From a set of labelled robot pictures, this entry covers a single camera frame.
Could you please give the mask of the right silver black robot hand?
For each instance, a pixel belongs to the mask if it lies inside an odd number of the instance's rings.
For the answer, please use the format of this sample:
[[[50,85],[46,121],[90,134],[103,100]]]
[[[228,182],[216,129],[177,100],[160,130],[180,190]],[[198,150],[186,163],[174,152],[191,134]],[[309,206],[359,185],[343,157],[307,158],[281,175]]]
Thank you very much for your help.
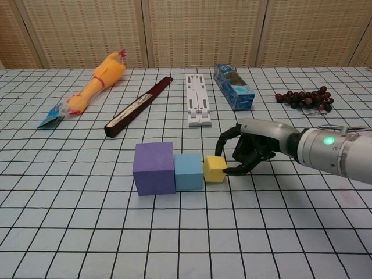
[[[241,176],[252,171],[260,162],[275,157],[277,152],[290,155],[288,142],[299,130],[285,123],[258,119],[242,119],[232,128],[221,133],[216,143],[215,155],[221,156],[230,139],[239,140],[233,152],[236,167],[227,167],[223,173]]]

